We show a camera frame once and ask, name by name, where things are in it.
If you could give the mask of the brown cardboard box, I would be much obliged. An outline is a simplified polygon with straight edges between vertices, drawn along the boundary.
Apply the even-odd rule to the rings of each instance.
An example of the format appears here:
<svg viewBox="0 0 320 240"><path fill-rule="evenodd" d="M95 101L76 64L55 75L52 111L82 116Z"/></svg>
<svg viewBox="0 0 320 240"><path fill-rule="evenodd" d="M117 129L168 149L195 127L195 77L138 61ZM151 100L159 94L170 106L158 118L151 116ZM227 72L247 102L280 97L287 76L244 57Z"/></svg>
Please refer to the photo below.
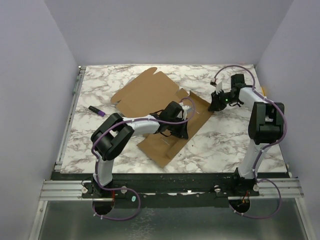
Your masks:
<svg viewBox="0 0 320 240"><path fill-rule="evenodd" d="M164 109L170 102L179 102L189 97L195 103L196 113L187 123L188 137L192 138L207 122L212 113L208 111L210 104L190 91L180 88L163 72L156 72L151 67L130 83L118 90L111 103L128 118L144 117L150 113ZM165 137L161 134L150 134L137 146L160 167L165 167L188 143L187 139L175 136Z"/></svg>

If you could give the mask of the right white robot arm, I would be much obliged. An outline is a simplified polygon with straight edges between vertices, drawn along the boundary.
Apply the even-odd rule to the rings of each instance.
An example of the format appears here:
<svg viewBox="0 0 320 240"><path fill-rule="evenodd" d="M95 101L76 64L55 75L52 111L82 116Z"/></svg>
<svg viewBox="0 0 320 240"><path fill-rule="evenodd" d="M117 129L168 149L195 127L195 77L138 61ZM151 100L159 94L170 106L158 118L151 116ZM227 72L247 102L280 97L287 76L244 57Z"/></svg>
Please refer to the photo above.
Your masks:
<svg viewBox="0 0 320 240"><path fill-rule="evenodd" d="M242 163L231 177L229 189L240 196L257 182L257 171L268 150L283 139L285 133L284 110L281 102L272 102L256 91L254 85L245 82L243 74L231 76L230 91L223 91L222 82L211 81L215 87L211 93L210 112L220 112L227 106L245 106L251 110L248 124L250 138Z"/></svg>

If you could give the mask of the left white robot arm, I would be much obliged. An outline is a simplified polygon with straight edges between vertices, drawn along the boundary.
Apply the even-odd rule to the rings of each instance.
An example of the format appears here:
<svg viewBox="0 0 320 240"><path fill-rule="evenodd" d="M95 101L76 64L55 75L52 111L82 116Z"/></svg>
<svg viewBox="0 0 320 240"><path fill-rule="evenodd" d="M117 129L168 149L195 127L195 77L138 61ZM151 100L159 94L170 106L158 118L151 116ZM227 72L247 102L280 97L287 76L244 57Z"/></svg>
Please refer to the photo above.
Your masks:
<svg viewBox="0 0 320 240"><path fill-rule="evenodd" d="M91 135L91 152L96 157L93 191L97 196L106 197L111 190L113 165L132 137L160 134L187 140L188 114L195 114L195 106L182 101L170 102L166 108L143 117L122 117L111 114Z"/></svg>

